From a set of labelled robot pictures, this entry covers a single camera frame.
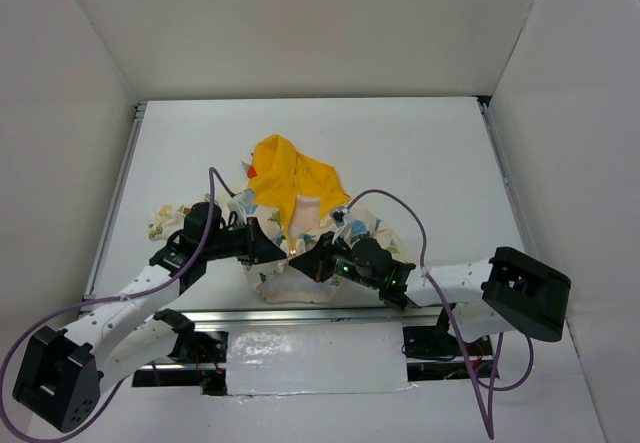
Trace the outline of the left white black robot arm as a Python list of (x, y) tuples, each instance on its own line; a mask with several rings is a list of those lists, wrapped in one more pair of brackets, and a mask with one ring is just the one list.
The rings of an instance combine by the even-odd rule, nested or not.
[(114, 301), (55, 330), (47, 325), (29, 338), (13, 398), (62, 433), (76, 430), (101, 394), (139, 367), (168, 357), (175, 362), (211, 358), (216, 340), (170, 308), (201, 278), (208, 262), (241, 264), (285, 259), (256, 218), (224, 219), (217, 204), (195, 204), (183, 227), (149, 260)]

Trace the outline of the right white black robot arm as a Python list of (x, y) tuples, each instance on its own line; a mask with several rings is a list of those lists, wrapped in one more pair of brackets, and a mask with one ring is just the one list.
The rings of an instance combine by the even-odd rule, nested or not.
[(455, 320), (435, 330), (437, 347), (459, 353), (482, 336), (517, 331), (532, 340), (562, 339), (571, 280), (511, 247), (484, 261), (418, 268), (392, 257), (373, 238), (348, 245), (331, 232), (290, 266), (316, 283), (334, 277), (377, 292), (395, 310), (449, 305)]

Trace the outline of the cream dinosaur print hooded jacket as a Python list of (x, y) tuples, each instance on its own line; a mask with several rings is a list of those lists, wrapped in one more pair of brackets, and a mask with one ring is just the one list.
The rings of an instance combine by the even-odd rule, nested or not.
[[(311, 250), (321, 236), (334, 231), (329, 212), (345, 206), (350, 197), (342, 187), (336, 169), (300, 153), (280, 135), (271, 135), (258, 143), (246, 167), (248, 183), (256, 195), (253, 216), (266, 236), (291, 257)], [(216, 200), (228, 217), (227, 203), (232, 197)], [(330, 302), (345, 278), (333, 277), (314, 282), (284, 261), (250, 266), (244, 275), (253, 289), (268, 303)]]

